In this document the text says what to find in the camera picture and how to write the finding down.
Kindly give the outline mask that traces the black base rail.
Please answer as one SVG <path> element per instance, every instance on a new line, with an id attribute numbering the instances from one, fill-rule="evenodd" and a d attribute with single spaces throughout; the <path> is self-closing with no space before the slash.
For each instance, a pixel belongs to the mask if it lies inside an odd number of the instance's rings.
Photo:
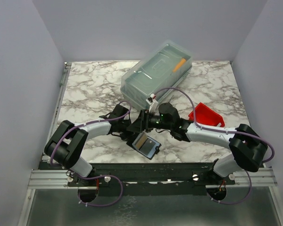
<path id="1" fill-rule="evenodd" d="M 222 183 L 233 185 L 229 178 L 211 174 L 212 163 L 95 163 L 89 179 L 73 174 L 70 188 L 79 191 L 99 189 L 101 196 L 206 195 L 207 187 Z"/>

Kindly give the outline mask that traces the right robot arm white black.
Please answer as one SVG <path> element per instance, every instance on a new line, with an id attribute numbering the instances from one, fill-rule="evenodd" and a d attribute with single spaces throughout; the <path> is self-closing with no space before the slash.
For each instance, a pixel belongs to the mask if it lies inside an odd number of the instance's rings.
<path id="1" fill-rule="evenodd" d="M 230 150 L 231 154 L 216 160 L 207 174 L 209 182 L 214 185 L 236 171 L 257 172 L 263 163 L 268 146 L 249 125 L 240 124 L 236 128 L 206 127 L 181 118 L 170 103 L 161 104 L 158 112 L 155 115 L 148 110 L 140 111 L 138 118 L 127 130 L 141 133 L 166 129 L 179 141 L 209 143 Z"/>

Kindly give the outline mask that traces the orange tool inside box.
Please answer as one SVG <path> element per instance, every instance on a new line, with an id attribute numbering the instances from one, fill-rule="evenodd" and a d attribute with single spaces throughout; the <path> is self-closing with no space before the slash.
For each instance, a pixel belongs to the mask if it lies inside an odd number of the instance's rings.
<path id="1" fill-rule="evenodd" d="M 172 72 L 175 73 L 177 70 L 179 70 L 186 62 L 185 58 L 182 58 L 180 62 L 173 68 Z"/>

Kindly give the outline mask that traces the aluminium frame rail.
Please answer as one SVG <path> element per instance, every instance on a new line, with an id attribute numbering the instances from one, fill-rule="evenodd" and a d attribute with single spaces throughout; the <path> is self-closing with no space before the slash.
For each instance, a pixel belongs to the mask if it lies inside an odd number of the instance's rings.
<path id="1" fill-rule="evenodd" d="M 28 189 L 66 189 L 66 170 L 33 170 Z"/>

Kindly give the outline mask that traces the red plastic bin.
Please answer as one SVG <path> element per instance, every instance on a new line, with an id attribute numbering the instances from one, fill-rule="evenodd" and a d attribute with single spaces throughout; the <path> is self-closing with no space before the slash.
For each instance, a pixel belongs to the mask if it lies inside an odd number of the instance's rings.
<path id="1" fill-rule="evenodd" d="M 195 107 L 195 113 L 197 123 L 215 127 L 225 126 L 223 117 L 210 109 L 204 103 L 199 103 Z"/>

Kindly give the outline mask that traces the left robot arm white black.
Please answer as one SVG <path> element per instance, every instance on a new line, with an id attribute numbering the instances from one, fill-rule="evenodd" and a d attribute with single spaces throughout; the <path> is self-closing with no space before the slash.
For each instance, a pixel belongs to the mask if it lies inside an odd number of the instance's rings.
<path id="1" fill-rule="evenodd" d="M 50 157 L 50 164 L 56 161 L 64 168 L 79 175 L 79 181 L 90 186 L 95 181 L 92 165 L 89 164 L 81 153 L 86 141 L 114 132 L 124 132 L 130 125 L 124 118 L 130 114 L 128 109 L 117 104 L 112 112 L 100 116 L 98 119 L 86 123 L 72 123 L 64 120 L 48 140 L 44 153 Z"/>

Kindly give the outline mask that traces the clear plastic storage box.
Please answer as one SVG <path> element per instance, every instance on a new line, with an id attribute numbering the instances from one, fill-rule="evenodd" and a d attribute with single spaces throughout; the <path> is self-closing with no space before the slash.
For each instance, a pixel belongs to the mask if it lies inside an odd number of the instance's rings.
<path id="1" fill-rule="evenodd" d="M 185 64 L 173 73 L 173 68 L 182 58 L 186 59 Z M 136 110 L 148 109 L 146 99 L 150 94 L 156 94 L 157 101 L 162 102 L 171 90 L 157 91 L 177 87 L 191 68 L 192 53 L 167 40 L 122 76 L 120 91 Z"/>

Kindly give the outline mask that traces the black card holder wallet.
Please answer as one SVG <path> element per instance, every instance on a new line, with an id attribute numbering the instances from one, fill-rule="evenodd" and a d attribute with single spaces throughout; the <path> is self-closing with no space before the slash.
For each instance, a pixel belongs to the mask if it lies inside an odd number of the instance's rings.
<path id="1" fill-rule="evenodd" d="M 136 151 L 141 155 L 143 155 L 144 157 L 151 160 L 154 157 L 154 155 L 156 155 L 159 152 L 160 147 L 161 147 L 161 143 L 148 136 L 147 141 L 143 144 L 141 149 Z"/>

